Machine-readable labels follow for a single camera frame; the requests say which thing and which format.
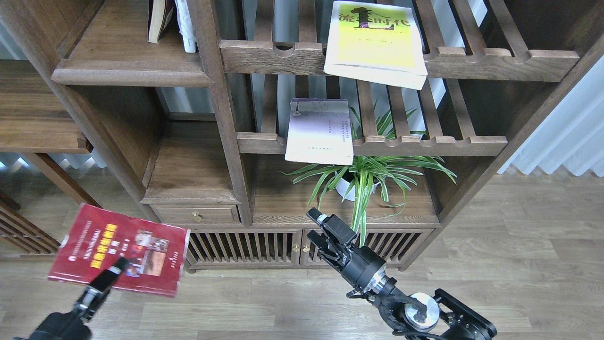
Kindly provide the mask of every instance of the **cabinet door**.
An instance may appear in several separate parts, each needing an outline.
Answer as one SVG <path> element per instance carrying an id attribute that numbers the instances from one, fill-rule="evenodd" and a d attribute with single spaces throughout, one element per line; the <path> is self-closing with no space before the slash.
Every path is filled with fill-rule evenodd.
<path id="1" fill-rule="evenodd" d="M 367 233 L 366 245 L 386 260 L 389 265 L 402 265 L 412 257 L 418 248 L 428 238 L 433 228 L 424 229 L 372 229 Z M 318 248 L 308 240 L 310 230 L 305 229 L 302 237 L 300 264 L 302 266 L 329 266 L 326 264 Z"/>
<path id="2" fill-rule="evenodd" d="M 300 264 L 302 230 L 191 231 L 190 269 L 291 267 Z"/>

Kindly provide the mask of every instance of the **white flower pot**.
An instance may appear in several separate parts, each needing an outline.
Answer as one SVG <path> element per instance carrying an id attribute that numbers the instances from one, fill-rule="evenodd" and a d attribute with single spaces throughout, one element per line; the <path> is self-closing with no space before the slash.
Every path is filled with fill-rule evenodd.
<path id="1" fill-rule="evenodd" d="M 378 183 L 375 183 L 373 185 L 373 189 L 371 189 L 371 193 L 375 194 L 376 192 L 376 188 L 378 187 Z M 339 193 L 340 196 L 344 197 L 345 199 L 347 199 L 348 201 L 355 201 L 355 194 L 356 194 L 356 186 L 353 186 L 352 189 L 350 190 L 350 192 L 348 193 L 348 195 L 344 196 L 346 194 L 346 190 L 348 190 L 348 186 L 350 185 L 350 182 L 340 178 L 340 180 L 338 181 L 338 183 L 336 184 L 336 191 Z"/>

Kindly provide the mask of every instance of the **wooden floor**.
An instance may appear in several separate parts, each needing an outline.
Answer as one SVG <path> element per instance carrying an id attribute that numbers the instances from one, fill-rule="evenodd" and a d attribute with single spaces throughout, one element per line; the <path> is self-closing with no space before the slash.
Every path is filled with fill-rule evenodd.
<path id="1" fill-rule="evenodd" d="M 71 173 L 105 208 L 141 215 L 106 170 Z M 0 171 L 0 187 L 57 238 L 77 209 L 31 170 Z M 79 297 L 45 279 L 50 265 L 0 261 L 0 340 Z M 496 325 L 495 339 L 602 339 L 604 179 L 498 175 L 406 272 L 387 274 L 406 293 L 447 290 Z M 331 269 L 200 270 L 175 299 L 113 291 L 89 326 L 95 340 L 393 339 L 349 289 Z"/>

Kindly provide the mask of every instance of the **book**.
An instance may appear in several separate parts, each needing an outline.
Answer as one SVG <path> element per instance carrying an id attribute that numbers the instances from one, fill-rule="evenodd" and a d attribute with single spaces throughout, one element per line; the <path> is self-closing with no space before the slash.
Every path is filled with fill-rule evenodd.
<path id="1" fill-rule="evenodd" d="M 125 257 L 130 264 L 114 288 L 174 297 L 188 238 L 188 229 L 82 203 L 48 279 L 88 284 Z"/>
<path id="2" fill-rule="evenodd" d="M 178 28 L 182 35 L 182 45 L 187 53 L 197 52 L 197 43 L 195 42 L 195 31 L 188 11 L 187 0 L 176 0 L 176 12 L 178 18 Z"/>
<path id="3" fill-rule="evenodd" d="M 324 72 L 421 90 L 428 72 L 413 10 L 335 1 Z"/>
<path id="4" fill-rule="evenodd" d="M 172 22 L 175 7 L 174 0 L 149 0 L 148 42 L 159 43 L 162 33 Z"/>
<path id="5" fill-rule="evenodd" d="M 351 165 L 352 159 L 348 101 L 294 98 L 285 160 Z"/>

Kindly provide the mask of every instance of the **spider plant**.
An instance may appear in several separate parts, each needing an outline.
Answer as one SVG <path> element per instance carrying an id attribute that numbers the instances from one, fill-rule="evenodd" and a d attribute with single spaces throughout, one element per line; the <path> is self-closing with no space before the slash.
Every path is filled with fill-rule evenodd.
<path id="1" fill-rule="evenodd" d="M 359 123 L 359 131 L 351 129 L 353 139 L 357 139 L 359 134 L 362 134 L 361 117 L 357 111 L 350 107 L 354 117 Z M 406 112 L 407 118 L 409 118 L 417 109 L 409 110 Z M 376 119 L 377 133 L 385 136 L 387 139 L 394 139 L 396 137 L 393 126 L 393 119 L 390 110 L 387 111 L 383 116 Z M 425 131 L 411 131 L 412 134 L 426 134 Z M 388 195 L 388 187 L 386 186 L 386 179 L 394 181 L 394 183 L 403 192 L 403 202 L 398 204 L 388 204 L 389 207 L 401 208 L 401 210 L 393 214 L 392 216 L 398 215 L 402 212 L 406 204 L 406 192 L 411 190 L 409 184 L 417 186 L 417 182 L 410 177 L 410 175 L 423 175 L 421 172 L 411 168 L 427 168 L 436 171 L 444 172 L 454 183 L 457 177 L 451 170 L 447 169 L 442 165 L 444 160 L 440 157 L 428 157 L 428 156 L 363 156 L 356 155 L 353 157 L 352 165 L 320 165 L 311 164 L 307 165 L 296 171 L 285 173 L 285 175 L 297 175 L 293 183 L 298 183 L 306 178 L 319 176 L 316 185 L 310 195 L 308 206 L 312 204 L 317 195 L 318 209 L 321 209 L 321 202 L 323 197 L 328 191 L 335 189 L 336 184 L 343 176 L 348 173 L 352 177 L 346 195 L 355 188 L 355 202 L 352 211 L 352 219 L 350 228 L 359 233 L 361 236 L 361 246 L 365 244 L 367 237 L 367 204 L 373 191 L 373 185 L 379 183 L 381 187 L 381 199 L 384 203 L 390 202 Z"/>

